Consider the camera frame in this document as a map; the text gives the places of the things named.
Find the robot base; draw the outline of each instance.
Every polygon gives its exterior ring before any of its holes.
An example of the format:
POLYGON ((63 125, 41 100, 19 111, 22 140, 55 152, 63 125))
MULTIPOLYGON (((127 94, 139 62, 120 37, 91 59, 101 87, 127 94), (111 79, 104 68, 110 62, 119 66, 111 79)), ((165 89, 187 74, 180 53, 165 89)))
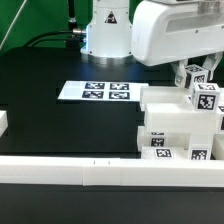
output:
POLYGON ((135 61, 132 55, 123 58, 106 58, 106 57, 96 57, 90 54, 81 54, 81 58, 85 61, 91 61, 93 63, 102 65, 121 65, 132 63, 135 61))

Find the stacked blocks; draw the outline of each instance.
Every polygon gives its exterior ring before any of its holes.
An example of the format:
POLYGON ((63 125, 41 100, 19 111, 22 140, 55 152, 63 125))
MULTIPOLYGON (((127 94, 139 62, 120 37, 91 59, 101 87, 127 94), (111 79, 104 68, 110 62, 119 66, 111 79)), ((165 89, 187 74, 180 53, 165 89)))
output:
POLYGON ((215 83, 195 82, 188 92, 179 91, 182 100, 173 101, 166 98, 164 88, 163 100, 159 95, 157 103, 150 100, 150 95, 154 96, 160 88, 153 87, 153 90, 156 91, 151 93, 144 89, 147 91, 144 99, 145 127, 139 127, 138 147, 142 153, 145 147, 148 149, 147 153, 144 152, 147 156, 142 158, 176 159, 172 147, 182 147, 187 152, 186 159, 209 160, 214 136, 224 134, 223 89, 215 83), (181 135, 185 137, 178 143, 181 135))

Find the cable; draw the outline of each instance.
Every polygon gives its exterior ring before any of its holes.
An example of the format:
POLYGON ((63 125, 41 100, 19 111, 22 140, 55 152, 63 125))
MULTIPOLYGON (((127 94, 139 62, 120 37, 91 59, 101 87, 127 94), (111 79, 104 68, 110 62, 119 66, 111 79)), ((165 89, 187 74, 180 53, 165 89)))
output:
POLYGON ((46 41, 66 41, 67 39, 43 39, 43 40, 39 40, 35 43, 33 43, 31 45, 31 47, 35 47, 37 44, 42 43, 42 42, 46 42, 46 41))
POLYGON ((73 32, 72 31, 55 31, 55 32, 44 33, 44 34, 41 34, 39 36, 36 36, 36 37, 32 38, 26 44, 24 44, 23 47, 29 47, 30 44, 32 44, 36 40, 39 40, 39 39, 41 39, 43 37, 62 35, 62 34, 73 34, 73 32))
POLYGON ((17 12, 17 14, 16 14, 14 20, 12 21, 12 23, 11 23, 11 25, 10 25, 10 27, 9 27, 9 29, 8 29, 8 31, 7 31, 7 33, 6 33, 6 35, 5 35, 5 37, 3 38, 3 41, 2 41, 2 43, 1 43, 1 45, 0 45, 0 51, 1 51, 1 49, 3 48, 3 45, 5 44, 5 42, 6 42, 7 38, 8 38, 8 36, 9 36, 9 34, 10 34, 12 28, 13 28, 13 26, 15 25, 15 23, 16 23, 16 21, 17 21, 19 15, 20 15, 20 13, 22 12, 22 10, 23 10, 24 6, 26 5, 27 1, 28 1, 28 0, 24 0, 24 2, 22 3, 22 5, 21 5, 19 11, 17 12))

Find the white box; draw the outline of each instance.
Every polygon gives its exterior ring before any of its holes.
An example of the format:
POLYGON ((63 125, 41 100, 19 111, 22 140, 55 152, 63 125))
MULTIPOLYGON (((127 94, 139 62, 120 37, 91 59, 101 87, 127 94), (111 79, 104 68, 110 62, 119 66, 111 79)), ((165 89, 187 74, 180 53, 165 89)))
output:
POLYGON ((194 111, 192 107, 186 104, 147 104, 144 121, 147 132, 216 133, 217 115, 194 111))
POLYGON ((205 83, 208 79, 208 70, 198 65, 185 66, 187 72, 186 86, 187 88, 193 88, 194 82, 205 83))
POLYGON ((0 137, 8 127, 6 111, 0 111, 0 137))
POLYGON ((141 110, 145 111, 148 103, 181 103, 183 95, 189 95, 189 90, 178 87, 149 86, 142 87, 140 93, 141 110))
POLYGON ((194 83, 191 98, 194 109, 202 112, 216 112, 220 93, 216 83, 194 83))

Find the white cube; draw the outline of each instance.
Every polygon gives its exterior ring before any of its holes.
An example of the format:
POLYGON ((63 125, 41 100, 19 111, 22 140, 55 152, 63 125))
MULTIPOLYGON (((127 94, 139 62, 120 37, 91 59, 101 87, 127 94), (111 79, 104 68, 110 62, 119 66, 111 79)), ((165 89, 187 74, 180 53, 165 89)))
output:
POLYGON ((208 70, 198 65, 185 66, 187 73, 186 88, 193 88, 194 82, 205 83, 208 80, 208 70))
POLYGON ((196 111, 215 112, 220 89, 216 83, 194 83, 191 101, 196 111))

